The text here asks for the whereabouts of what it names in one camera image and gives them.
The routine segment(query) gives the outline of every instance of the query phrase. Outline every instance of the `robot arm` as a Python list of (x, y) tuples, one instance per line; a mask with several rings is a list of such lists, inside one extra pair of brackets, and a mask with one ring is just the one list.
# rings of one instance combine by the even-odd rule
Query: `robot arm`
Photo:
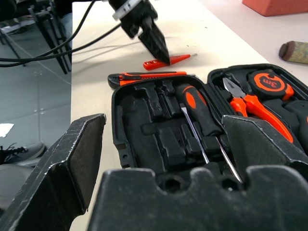
[[(18, 1), (0, 0), (0, 22), (13, 17), (16, 2)], [(140, 41), (156, 59), (170, 64), (165, 37), (154, 22), (157, 12), (149, 0), (109, 0), (109, 4), (115, 10), (114, 19), (121, 21), (121, 26), (129, 37), (134, 38), (141, 28), (142, 33), (138, 35)]]

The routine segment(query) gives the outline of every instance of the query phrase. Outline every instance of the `small screwdriver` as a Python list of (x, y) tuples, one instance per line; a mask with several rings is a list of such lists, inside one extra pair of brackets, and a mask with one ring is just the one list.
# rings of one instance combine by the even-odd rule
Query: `small screwdriver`
[[(202, 128), (202, 133), (204, 136), (211, 136), (211, 135), (218, 135), (221, 133), (221, 129), (215, 124), (213, 121), (213, 118), (211, 116), (211, 113), (208, 109), (207, 103), (204, 99), (204, 97), (201, 95), (201, 93), (192, 85), (189, 84), (182, 84), (178, 86), (177, 88), (177, 95), (178, 96), (184, 96), (183, 100), (188, 108), (189, 112), (193, 115), (194, 119), (199, 122)], [(192, 129), (195, 130), (188, 113), (184, 112), (185, 117)], [(224, 159), (226, 160), (231, 172), (236, 177), (236, 179), (242, 183), (242, 179), (240, 178), (239, 174), (237, 173), (234, 165), (232, 164), (231, 160), (229, 159), (226, 151), (223, 149), (221, 143), (219, 142), (217, 136), (216, 140), (219, 144), (220, 150), (222, 152), (222, 155)], [(201, 145), (201, 142), (198, 142), (201, 150), (204, 150), (204, 148)]]
[(185, 105), (182, 104), (182, 103), (180, 103), (180, 107), (181, 107), (181, 110), (182, 110), (182, 112), (184, 113), (184, 115), (185, 115), (185, 117), (186, 117), (186, 120), (187, 120), (187, 122), (188, 122), (189, 127), (190, 127), (191, 130), (192, 130), (193, 136), (196, 138), (196, 140), (197, 140), (197, 142), (198, 142), (198, 144), (199, 144), (199, 146), (200, 146), (200, 148), (201, 148), (202, 156), (203, 156), (203, 158), (204, 158), (204, 160), (205, 160), (205, 163), (206, 163), (206, 164), (210, 163), (210, 161), (209, 161), (209, 159), (208, 159), (208, 157), (207, 157), (207, 155), (206, 155), (206, 153), (205, 153), (205, 150), (204, 150), (204, 148), (203, 148), (203, 146), (202, 146), (202, 144), (201, 144), (201, 138), (198, 136), (197, 130), (196, 130), (196, 128), (194, 127), (194, 125), (193, 125), (193, 123), (192, 123), (192, 120), (190, 119), (190, 117), (189, 117), (189, 115), (188, 115), (187, 108), (186, 108)]

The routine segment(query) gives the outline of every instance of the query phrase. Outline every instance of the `roll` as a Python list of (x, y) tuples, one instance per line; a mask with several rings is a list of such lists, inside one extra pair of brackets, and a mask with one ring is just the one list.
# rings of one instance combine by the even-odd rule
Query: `roll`
[(288, 62), (308, 64), (308, 42), (287, 42), (281, 46), (279, 56)]

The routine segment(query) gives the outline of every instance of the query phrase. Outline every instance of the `screwdriver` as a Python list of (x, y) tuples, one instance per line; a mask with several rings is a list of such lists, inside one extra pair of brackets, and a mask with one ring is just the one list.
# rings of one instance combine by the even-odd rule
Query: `screwdriver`
[[(201, 95), (201, 93), (192, 85), (189, 84), (182, 84), (180, 86), (178, 86), (177, 88), (177, 95), (178, 96), (184, 96), (183, 100), (184, 103), (186, 105), (186, 107), (188, 108), (189, 112), (193, 115), (194, 119), (197, 120), (197, 122), (199, 122), (199, 124), (202, 127), (202, 133), (204, 136), (211, 136), (211, 135), (217, 135), (219, 133), (221, 133), (221, 129), (215, 124), (211, 113), (208, 109), (207, 103), (204, 99), (204, 97)], [(196, 135), (194, 134), (195, 138), (199, 139), (199, 146), (201, 148), (201, 150), (204, 151), (204, 148), (201, 144), (201, 137), (198, 136), (198, 133), (196, 132), (196, 129), (193, 126), (193, 123), (191, 122), (191, 119), (189, 118), (189, 115), (187, 113), (187, 109), (183, 109), (183, 107), (185, 107), (182, 103), (180, 104), (181, 110), (183, 111), (183, 113), (185, 114), (185, 117), (188, 121), (188, 124), (190, 125), (193, 134), (196, 133)], [(233, 173), (233, 175), (236, 177), (236, 179), (242, 183), (242, 180), (239, 176), (239, 174), (237, 173), (234, 165), (232, 164), (231, 160), (229, 159), (226, 151), (223, 149), (221, 143), (219, 142), (217, 136), (216, 140), (219, 144), (220, 150), (222, 152), (222, 155), (224, 157), (224, 159), (226, 160), (231, 172)]]
[(288, 100), (294, 95), (293, 88), (271, 69), (249, 74), (248, 82), (253, 92), (262, 100)]

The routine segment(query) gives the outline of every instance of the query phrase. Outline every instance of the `pliers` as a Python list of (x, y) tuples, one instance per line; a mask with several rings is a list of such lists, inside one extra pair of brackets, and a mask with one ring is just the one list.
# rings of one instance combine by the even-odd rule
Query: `pliers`
[(294, 139), (287, 127), (272, 112), (266, 109), (256, 95), (247, 95), (243, 90), (228, 78), (223, 78), (223, 85), (233, 96), (230, 102), (232, 108), (239, 116), (248, 117), (247, 112), (268, 121), (276, 128), (289, 142)]

